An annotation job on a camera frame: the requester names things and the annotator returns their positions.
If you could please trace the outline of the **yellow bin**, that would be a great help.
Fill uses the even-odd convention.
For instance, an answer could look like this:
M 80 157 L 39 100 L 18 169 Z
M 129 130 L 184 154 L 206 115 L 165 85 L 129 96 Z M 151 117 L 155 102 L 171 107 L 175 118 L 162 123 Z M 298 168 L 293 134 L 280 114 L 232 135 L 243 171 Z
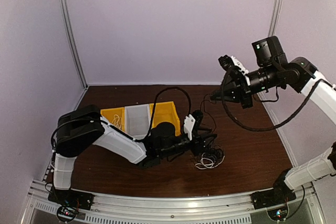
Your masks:
M 156 127 L 162 122 L 169 122 L 175 127 L 175 135 L 181 134 L 181 124 L 176 107 L 173 101 L 160 102 L 156 104 L 154 119 L 151 128 Z
M 102 109 L 100 113 L 114 126 L 118 129 L 125 130 L 125 108 L 110 108 Z

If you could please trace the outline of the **white translucent bin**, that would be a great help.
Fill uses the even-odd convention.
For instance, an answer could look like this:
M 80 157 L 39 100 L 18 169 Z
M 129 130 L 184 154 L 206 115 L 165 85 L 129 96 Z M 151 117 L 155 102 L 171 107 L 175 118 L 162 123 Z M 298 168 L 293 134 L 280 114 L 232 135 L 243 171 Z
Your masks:
M 125 107 L 125 132 L 135 139 L 143 139 L 149 130 L 149 104 Z

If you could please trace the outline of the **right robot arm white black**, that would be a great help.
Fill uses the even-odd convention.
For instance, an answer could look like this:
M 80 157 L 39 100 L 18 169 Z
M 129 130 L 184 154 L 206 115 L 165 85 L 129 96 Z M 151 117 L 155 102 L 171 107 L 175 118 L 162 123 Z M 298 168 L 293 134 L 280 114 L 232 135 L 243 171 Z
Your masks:
M 242 129 L 251 132 L 268 132 L 278 129 L 294 119 L 303 107 L 312 101 L 335 125 L 335 84 L 304 57 L 288 62 L 277 36 L 271 36 L 251 44 L 259 69 L 249 72 L 235 57 L 224 55 L 218 62 L 225 70 L 220 88 L 210 99 L 220 101 L 227 116 Z M 253 95 L 268 92 L 271 88 L 286 89 L 290 86 L 305 99 L 284 121 L 271 127 L 253 128 L 244 125 L 230 112 L 226 102 L 240 103 L 243 109 L 253 106 Z M 272 203 L 279 204 L 289 196 L 289 191 L 306 183 L 335 176 L 335 142 L 324 153 L 308 162 L 283 172 L 269 192 Z

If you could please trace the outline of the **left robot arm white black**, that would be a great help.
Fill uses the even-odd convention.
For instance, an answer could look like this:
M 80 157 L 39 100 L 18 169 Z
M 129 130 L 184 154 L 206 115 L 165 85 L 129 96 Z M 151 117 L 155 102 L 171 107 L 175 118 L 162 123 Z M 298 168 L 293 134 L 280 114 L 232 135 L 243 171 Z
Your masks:
M 202 128 L 200 110 L 187 115 L 182 131 L 171 121 L 173 115 L 152 117 L 154 105 L 126 106 L 122 109 L 121 127 L 112 122 L 110 109 L 101 110 L 89 105 L 62 115 L 51 136 L 53 152 L 54 194 L 64 205 L 71 205 L 76 197 L 70 190 L 71 177 L 77 157 L 91 145 L 100 146 L 130 163 L 149 168 L 167 158 L 174 160 L 187 151 L 197 156 L 209 147 L 217 135 Z

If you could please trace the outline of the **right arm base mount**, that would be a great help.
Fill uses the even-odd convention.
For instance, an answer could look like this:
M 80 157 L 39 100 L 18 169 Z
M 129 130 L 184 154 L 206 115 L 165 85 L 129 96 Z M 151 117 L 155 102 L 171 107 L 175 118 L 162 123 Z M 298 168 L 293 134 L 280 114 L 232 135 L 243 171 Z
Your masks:
M 282 172 L 273 184 L 272 189 L 256 191 L 251 194 L 254 209 L 267 208 L 268 217 L 272 221 L 285 221 L 289 216 L 288 203 L 296 199 L 296 194 L 285 184 L 288 170 Z

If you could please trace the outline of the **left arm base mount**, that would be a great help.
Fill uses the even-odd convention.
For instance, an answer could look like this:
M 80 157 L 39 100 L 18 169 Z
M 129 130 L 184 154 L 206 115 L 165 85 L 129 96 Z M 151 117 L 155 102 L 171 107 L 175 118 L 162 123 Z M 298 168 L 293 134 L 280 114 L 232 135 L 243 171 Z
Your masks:
M 79 216 L 80 210 L 91 209 L 94 199 L 92 193 L 72 189 L 59 190 L 52 183 L 50 185 L 48 200 L 59 205 L 56 210 L 56 217 L 59 221 L 69 223 Z

